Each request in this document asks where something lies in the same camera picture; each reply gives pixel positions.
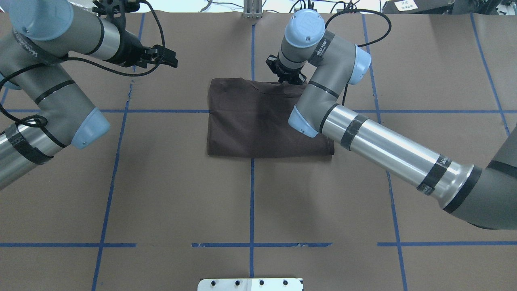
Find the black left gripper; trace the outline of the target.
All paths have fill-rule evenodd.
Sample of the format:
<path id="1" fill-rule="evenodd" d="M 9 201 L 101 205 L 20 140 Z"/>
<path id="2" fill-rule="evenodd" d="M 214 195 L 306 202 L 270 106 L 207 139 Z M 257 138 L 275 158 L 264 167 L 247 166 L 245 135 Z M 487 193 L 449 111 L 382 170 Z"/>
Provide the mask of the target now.
<path id="1" fill-rule="evenodd" d="M 118 49 L 118 66 L 147 68 L 148 64 L 168 65 L 173 68 L 179 66 L 176 53 L 164 46 L 145 47 L 133 33 L 120 33 Z"/>

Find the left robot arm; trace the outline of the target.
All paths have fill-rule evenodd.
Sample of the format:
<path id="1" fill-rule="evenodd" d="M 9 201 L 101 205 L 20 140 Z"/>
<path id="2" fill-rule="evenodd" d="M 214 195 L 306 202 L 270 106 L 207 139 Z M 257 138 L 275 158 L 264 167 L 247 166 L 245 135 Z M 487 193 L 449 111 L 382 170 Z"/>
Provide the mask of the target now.
<path id="1" fill-rule="evenodd" d="M 153 70 L 177 67 L 176 53 L 165 43 L 141 44 L 126 30 L 126 13 L 138 11 L 140 0 L 94 0 L 86 10 L 68 0 L 2 0 L 12 28 L 1 38 L 1 87 L 23 90 L 39 107 L 37 114 L 16 118 L 1 133 L 1 188 L 35 167 L 46 164 L 63 148 L 83 149 L 103 136 L 110 124 L 63 69 L 65 61 L 83 61 L 70 52 L 108 63 Z"/>

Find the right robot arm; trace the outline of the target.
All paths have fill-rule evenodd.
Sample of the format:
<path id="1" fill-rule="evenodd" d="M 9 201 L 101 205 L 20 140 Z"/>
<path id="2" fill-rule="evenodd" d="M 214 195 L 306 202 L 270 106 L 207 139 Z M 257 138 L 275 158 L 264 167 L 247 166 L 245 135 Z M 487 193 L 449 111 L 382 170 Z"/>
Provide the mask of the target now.
<path id="1" fill-rule="evenodd" d="M 372 57 L 329 31 L 315 10 L 290 15 L 277 55 L 267 65 L 280 82 L 306 84 L 288 124 L 310 138 L 321 134 L 436 199 L 441 209 L 486 230 L 516 230 L 516 130 L 485 168 L 460 164 L 351 110 L 338 97 L 363 79 Z"/>

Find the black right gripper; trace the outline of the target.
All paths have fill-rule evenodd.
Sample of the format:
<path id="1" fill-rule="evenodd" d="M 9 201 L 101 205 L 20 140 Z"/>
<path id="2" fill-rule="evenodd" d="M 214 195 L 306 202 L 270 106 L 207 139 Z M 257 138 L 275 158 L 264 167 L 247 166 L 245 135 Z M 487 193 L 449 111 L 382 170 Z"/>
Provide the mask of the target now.
<path id="1" fill-rule="evenodd" d="M 278 77 L 279 83 L 288 82 L 292 85 L 304 85 L 307 80 L 302 73 L 303 66 L 296 69 L 288 68 L 274 55 L 269 55 L 265 62 L 271 72 Z"/>

